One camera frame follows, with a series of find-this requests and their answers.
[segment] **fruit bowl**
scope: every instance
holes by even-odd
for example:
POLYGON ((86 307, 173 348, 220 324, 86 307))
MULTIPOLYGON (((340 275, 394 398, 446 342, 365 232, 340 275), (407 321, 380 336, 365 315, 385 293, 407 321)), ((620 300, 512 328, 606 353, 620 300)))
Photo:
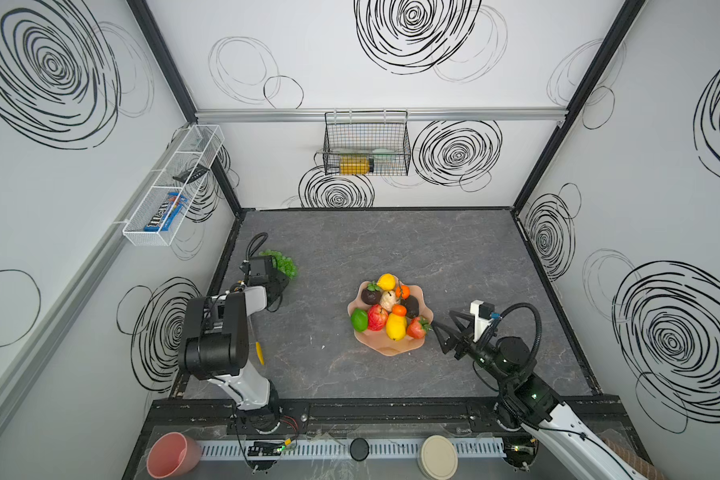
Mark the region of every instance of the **fruit bowl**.
MULTIPOLYGON (((398 282, 398 284, 400 283, 400 280, 397 277, 395 277, 395 280, 398 282)), ((360 294, 364 291, 365 287, 368 286, 369 283, 371 282, 361 283, 360 288, 358 289, 357 297, 353 302, 347 305, 347 314, 349 314, 350 316, 352 316, 352 312, 354 312, 356 308, 359 308, 360 310, 365 310, 367 312, 373 306, 360 300, 360 294)), ((424 292, 422 291, 422 288, 418 285, 408 285, 408 288, 411 289, 411 295, 415 296, 416 300, 418 300, 419 314, 425 316, 431 322, 433 316, 432 310, 427 308, 427 306, 424 304, 424 292)), ((386 356, 395 356, 399 353, 416 350, 424 344, 424 341, 427 338, 424 337, 423 339, 415 339, 411 336, 406 335, 403 337, 402 340, 394 341, 387 336, 387 333, 384 329, 381 329, 377 332, 374 332, 372 330, 366 330, 364 332, 358 332, 354 330, 354 332, 355 338, 360 343, 363 343, 376 350, 377 352, 381 353, 382 355, 386 356)))

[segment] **black wire basket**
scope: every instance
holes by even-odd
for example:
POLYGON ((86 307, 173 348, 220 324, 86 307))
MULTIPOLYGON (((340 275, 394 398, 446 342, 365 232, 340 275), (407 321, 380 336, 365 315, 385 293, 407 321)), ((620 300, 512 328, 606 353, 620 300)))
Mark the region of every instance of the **black wire basket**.
POLYGON ((411 167, 408 112, 326 113, 326 138, 319 153, 326 175, 408 175, 411 167))

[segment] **strawberry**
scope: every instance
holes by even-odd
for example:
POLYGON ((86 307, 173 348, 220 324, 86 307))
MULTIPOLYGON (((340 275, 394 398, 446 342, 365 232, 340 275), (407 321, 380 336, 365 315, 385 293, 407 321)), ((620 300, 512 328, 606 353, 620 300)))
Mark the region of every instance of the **strawberry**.
POLYGON ((368 330, 380 331, 387 325, 389 312, 384 310, 378 303, 368 311, 368 330))
POLYGON ((422 316, 417 316, 411 321, 411 325, 408 325, 408 329, 405 333, 408 336, 412 336, 415 339, 423 339, 428 331, 432 330, 432 326, 429 324, 429 320, 422 316))

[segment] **table surface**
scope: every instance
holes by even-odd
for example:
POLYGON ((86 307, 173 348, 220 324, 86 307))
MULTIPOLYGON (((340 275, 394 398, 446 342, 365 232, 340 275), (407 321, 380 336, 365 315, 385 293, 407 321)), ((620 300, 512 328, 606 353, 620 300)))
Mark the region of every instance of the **table surface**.
MULTIPOLYGON (((250 364, 282 398, 493 395, 475 378, 471 360, 443 355, 434 334, 421 348, 392 357, 355 339, 347 304, 361 282, 386 273, 419 285, 437 322, 450 324, 448 311, 468 311, 473 300, 492 302, 499 311, 516 302, 533 303, 544 324, 536 373, 563 396, 591 394, 506 210, 250 212, 225 289, 242 278, 246 246, 259 232, 269 234, 262 249, 283 252, 298 268, 278 311, 252 315, 266 364, 259 364, 253 347, 250 364)), ((501 336, 520 336, 530 348, 530 312, 508 315, 501 336)), ((218 387, 194 378, 184 394, 225 397, 218 387)))

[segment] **yellow lemon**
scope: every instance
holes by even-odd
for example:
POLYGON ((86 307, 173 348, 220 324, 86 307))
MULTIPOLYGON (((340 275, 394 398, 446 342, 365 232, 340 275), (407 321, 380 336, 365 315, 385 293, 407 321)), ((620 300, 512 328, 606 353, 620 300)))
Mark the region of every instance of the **yellow lemon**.
POLYGON ((379 285, 382 290, 394 290, 397 282, 394 281, 394 277, 392 276, 392 274, 384 274, 381 278, 378 279, 376 285, 379 285))
POLYGON ((408 322, 404 316, 395 315, 390 313, 387 318, 387 336, 394 341, 403 340, 405 337, 405 329, 408 327, 408 322))

